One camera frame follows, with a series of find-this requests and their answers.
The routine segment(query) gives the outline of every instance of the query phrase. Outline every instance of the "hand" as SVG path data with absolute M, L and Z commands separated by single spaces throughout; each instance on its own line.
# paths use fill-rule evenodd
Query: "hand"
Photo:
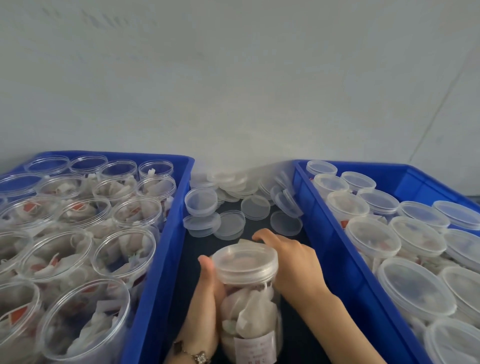
M 274 286 L 299 314 L 305 312 L 319 296 L 331 294 L 312 248 L 275 235 L 269 229 L 258 230 L 252 239 L 262 240 L 277 251 L 278 273 Z
M 213 261 L 205 255 L 198 257 L 198 261 L 202 267 L 200 277 L 175 341 L 183 340 L 183 348 L 190 354 L 204 351 L 211 358 L 218 346 L 216 313 L 225 293 L 216 277 Z

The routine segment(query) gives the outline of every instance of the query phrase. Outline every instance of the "blue crate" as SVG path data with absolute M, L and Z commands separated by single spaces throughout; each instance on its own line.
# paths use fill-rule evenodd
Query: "blue crate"
M 122 363 L 125 364 L 140 362 L 158 363 L 161 343 L 166 333 L 168 311 L 185 235 L 182 223 L 183 199 L 190 189 L 190 172 L 194 160 L 186 156 L 169 154 L 88 152 L 79 150 L 44 152 L 36 155 L 34 158 L 63 155 L 72 160 L 85 154 L 102 154 L 109 161 L 131 159 L 138 166 L 152 159 L 165 159 L 173 163 L 173 178 L 177 184 L 177 192 L 168 214 L 167 222 L 163 228 L 160 242 L 157 245 L 152 267 L 148 272 L 137 314 L 124 345 L 122 355 Z M 14 168 L 9 173 L 18 172 L 24 172 L 22 165 Z
M 330 290 L 343 301 L 358 327 L 387 363 L 431 364 L 427 353 L 309 180 L 307 162 L 294 161 L 293 185 L 305 213 L 303 228 L 317 252 Z M 431 206 L 437 200 L 445 200 L 480 212 L 479 205 L 409 165 L 330 163 L 338 168 L 338 175 L 354 171 L 373 178 L 378 190 L 399 201 L 417 201 Z

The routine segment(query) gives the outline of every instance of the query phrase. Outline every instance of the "person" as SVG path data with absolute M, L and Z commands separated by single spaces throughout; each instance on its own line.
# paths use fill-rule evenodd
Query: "person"
M 299 313 L 333 364 L 386 364 L 333 295 L 323 279 L 315 251 L 296 240 L 269 229 L 257 231 L 252 239 L 263 241 L 278 253 L 274 287 Z M 216 278 L 213 261 L 204 255 L 198 284 L 175 342 L 189 354 L 205 352 L 211 358 L 218 346 L 216 311 L 225 293 Z M 193 364 L 191 355 L 170 350 L 165 364 Z

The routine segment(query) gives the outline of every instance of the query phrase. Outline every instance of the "jar with lid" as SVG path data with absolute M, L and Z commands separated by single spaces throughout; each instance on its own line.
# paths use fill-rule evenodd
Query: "jar with lid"
M 218 250 L 212 259 L 226 292 L 220 306 L 226 356 L 238 364 L 275 363 L 283 344 L 280 296 L 273 288 L 276 250 L 245 242 Z

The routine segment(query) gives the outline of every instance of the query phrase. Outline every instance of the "paper label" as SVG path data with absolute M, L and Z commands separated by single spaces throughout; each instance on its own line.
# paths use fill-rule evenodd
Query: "paper label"
M 275 332 L 256 339 L 238 339 L 235 341 L 237 364 L 274 364 L 276 363 Z

